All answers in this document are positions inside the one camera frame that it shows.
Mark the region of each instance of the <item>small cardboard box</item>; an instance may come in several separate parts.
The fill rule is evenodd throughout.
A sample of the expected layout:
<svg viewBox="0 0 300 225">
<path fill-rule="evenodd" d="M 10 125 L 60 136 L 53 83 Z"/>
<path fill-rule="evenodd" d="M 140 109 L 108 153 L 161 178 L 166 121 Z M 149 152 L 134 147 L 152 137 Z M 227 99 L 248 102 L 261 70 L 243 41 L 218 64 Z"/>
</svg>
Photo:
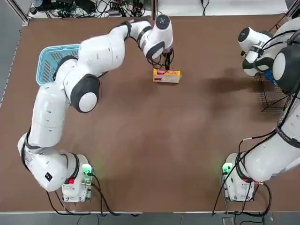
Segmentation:
<svg viewBox="0 0 300 225">
<path fill-rule="evenodd" d="M 179 83 L 181 79 L 180 70 L 157 70 L 153 69 L 153 82 Z"/>
</svg>

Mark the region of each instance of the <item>brown tabletop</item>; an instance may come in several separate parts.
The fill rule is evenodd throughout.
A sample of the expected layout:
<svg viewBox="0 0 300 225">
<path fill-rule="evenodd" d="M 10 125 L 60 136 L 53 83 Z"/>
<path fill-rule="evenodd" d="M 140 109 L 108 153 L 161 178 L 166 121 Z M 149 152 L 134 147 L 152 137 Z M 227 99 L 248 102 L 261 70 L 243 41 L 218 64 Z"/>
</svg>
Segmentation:
<svg viewBox="0 0 300 225">
<path fill-rule="evenodd" d="M 70 107 L 55 148 L 88 158 L 112 210 L 212 211 L 227 155 L 237 151 L 241 139 L 269 132 L 278 118 L 261 113 L 258 84 L 242 71 L 237 36 L 246 26 L 269 29 L 278 18 L 172 17 L 172 65 L 183 74 L 177 85 L 153 83 L 151 65 L 133 40 L 126 41 L 123 65 L 101 79 L 97 107 L 88 114 Z M 123 20 L 34 19 L 23 29 L 0 109 L 0 211 L 52 210 L 17 150 L 31 123 L 39 53 L 105 34 Z M 300 210 L 298 172 L 268 181 L 271 210 Z M 261 188 L 246 210 L 262 211 L 267 200 Z M 75 209 L 100 211 L 98 195 Z M 241 204 L 229 209 L 240 210 Z M 222 197 L 217 210 L 225 210 Z"/>
</svg>

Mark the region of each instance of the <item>floor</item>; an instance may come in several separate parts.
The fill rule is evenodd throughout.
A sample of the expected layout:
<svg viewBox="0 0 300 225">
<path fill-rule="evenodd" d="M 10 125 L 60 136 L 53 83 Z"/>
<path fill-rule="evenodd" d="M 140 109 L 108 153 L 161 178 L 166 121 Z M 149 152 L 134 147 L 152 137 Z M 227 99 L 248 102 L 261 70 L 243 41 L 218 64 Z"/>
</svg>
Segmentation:
<svg viewBox="0 0 300 225">
<path fill-rule="evenodd" d="M 0 107 L 21 29 L 21 19 L 6 1 L 0 1 Z"/>
<path fill-rule="evenodd" d="M 14 214 L 0 215 L 0 223 L 3 225 L 75 225 L 80 216 L 60 216 L 57 214 Z M 211 217 L 210 213 L 201 214 L 164 214 L 147 213 L 133 217 L 131 215 L 106 216 L 99 219 L 100 225 L 222 225 L 223 218 L 226 215 L 218 214 Z M 261 218 L 252 218 L 248 216 L 238 216 L 236 225 L 244 220 L 260 222 Z M 266 225 L 297 225 L 300 221 L 300 213 L 269 213 L 265 217 Z M 77 225 L 97 225 L 96 215 L 84 216 Z"/>
</svg>

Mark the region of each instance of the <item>black cable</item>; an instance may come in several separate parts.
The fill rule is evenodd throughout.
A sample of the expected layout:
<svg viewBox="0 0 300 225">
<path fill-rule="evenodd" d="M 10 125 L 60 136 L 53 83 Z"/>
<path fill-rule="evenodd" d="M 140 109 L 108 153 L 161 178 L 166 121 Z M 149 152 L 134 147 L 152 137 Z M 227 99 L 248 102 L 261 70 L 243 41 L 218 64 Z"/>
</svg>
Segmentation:
<svg viewBox="0 0 300 225">
<path fill-rule="evenodd" d="M 100 186 L 100 182 L 99 182 L 98 178 L 97 178 L 94 174 L 93 174 L 92 176 L 96 179 L 96 181 L 97 181 L 97 183 L 98 183 L 99 190 L 102 192 L 101 186 Z M 102 211 L 102 198 L 101 198 L 101 215 L 102 215 L 102 216 L 104 215 L 104 214 L 103 214 L 103 211 Z"/>
<path fill-rule="evenodd" d="M 297 3 L 298 3 L 297 7 L 300 5 L 300 1 L 295 1 L 292 4 L 292 6 L 290 7 L 290 9 L 286 12 L 286 14 L 284 14 L 284 16 L 269 31 L 271 31 L 274 27 L 276 27 L 280 23 L 280 21 L 282 21 L 283 18 L 285 18 L 292 11 L 293 8 L 295 8 L 295 6 L 296 6 Z"/>
<path fill-rule="evenodd" d="M 114 213 L 114 212 L 109 208 L 109 206 L 108 206 L 108 204 L 107 204 L 107 201 L 106 201 L 104 195 L 102 194 L 101 190 L 97 187 L 97 185 L 95 185 L 94 183 L 92 183 L 92 187 L 94 187 L 94 188 L 99 192 L 99 194 L 101 195 L 101 198 L 102 198 L 103 201 L 104 201 L 104 204 L 105 204 L 107 210 L 109 211 L 109 213 L 110 213 L 111 215 L 113 215 L 113 216 L 119 216 L 119 215 L 121 215 L 120 213 Z"/>
<path fill-rule="evenodd" d="M 205 16 L 205 14 L 206 14 L 206 7 L 207 7 L 208 4 L 210 3 L 210 0 L 208 0 L 206 6 L 204 6 L 203 0 L 200 0 L 200 2 L 201 2 L 201 5 L 202 5 L 202 8 L 203 8 L 202 16 Z"/>
<path fill-rule="evenodd" d="M 92 213 L 72 213 L 72 212 L 68 212 L 68 213 L 60 213 L 56 210 L 56 208 L 53 206 L 52 204 L 52 201 L 51 201 L 51 198 L 50 198 L 50 195 L 49 195 L 49 192 L 47 192 L 47 196 L 48 196 L 48 199 L 49 199 L 49 203 L 52 207 L 52 209 L 59 215 L 62 215 L 62 216 L 85 216 L 85 215 L 91 215 Z"/>
<path fill-rule="evenodd" d="M 254 224 L 264 224 L 264 217 L 262 217 L 262 220 L 260 222 L 256 222 L 256 221 L 250 221 L 250 220 L 244 220 L 242 222 L 240 222 L 240 225 L 242 225 L 243 223 L 248 222 L 248 223 L 254 223 Z"/>
<path fill-rule="evenodd" d="M 99 216 L 98 214 L 95 214 L 97 216 L 97 220 L 98 220 L 98 225 L 100 224 L 100 221 L 99 221 Z M 79 217 L 79 219 L 77 220 L 77 223 L 76 225 L 79 225 L 79 221 L 81 220 L 81 218 L 83 217 L 84 215 L 82 215 L 81 217 Z"/>
<path fill-rule="evenodd" d="M 278 37 L 280 37 L 280 36 L 283 36 L 283 35 L 285 35 L 285 34 L 288 34 L 288 33 L 294 33 L 294 32 L 296 32 L 296 31 L 297 31 L 297 30 L 287 30 L 287 31 L 285 31 L 285 32 L 282 32 L 282 33 L 280 33 L 280 34 L 277 34 L 277 35 L 273 36 L 270 40 L 268 40 L 266 43 L 263 44 L 263 46 L 262 46 L 262 48 L 261 48 L 259 54 L 260 54 L 260 55 L 262 54 L 262 52 L 265 50 L 264 47 L 265 47 L 270 41 L 272 41 L 272 40 L 274 40 L 274 39 L 276 39 L 276 38 L 278 38 Z"/>
<path fill-rule="evenodd" d="M 249 184 L 248 192 L 247 192 L 247 194 L 246 194 L 245 201 L 244 201 L 244 203 L 243 203 L 243 207 L 242 207 L 241 214 L 244 212 L 244 209 L 245 209 L 245 206 L 246 206 L 246 201 L 247 201 L 247 198 L 248 198 L 248 196 L 249 196 L 250 189 L 251 189 L 251 184 Z"/>
</svg>

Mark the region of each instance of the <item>robot end effector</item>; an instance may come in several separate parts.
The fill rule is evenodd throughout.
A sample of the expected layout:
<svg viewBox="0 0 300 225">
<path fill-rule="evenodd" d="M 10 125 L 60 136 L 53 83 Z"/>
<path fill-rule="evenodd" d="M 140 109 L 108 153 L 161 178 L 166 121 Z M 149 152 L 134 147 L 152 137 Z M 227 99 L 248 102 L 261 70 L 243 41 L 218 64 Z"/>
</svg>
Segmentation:
<svg viewBox="0 0 300 225">
<path fill-rule="evenodd" d="M 274 35 L 256 32 L 249 27 L 241 31 L 238 42 L 242 49 L 243 70 L 249 76 L 266 74 L 273 84 L 290 93 L 300 74 L 300 18 L 283 24 Z"/>
</svg>

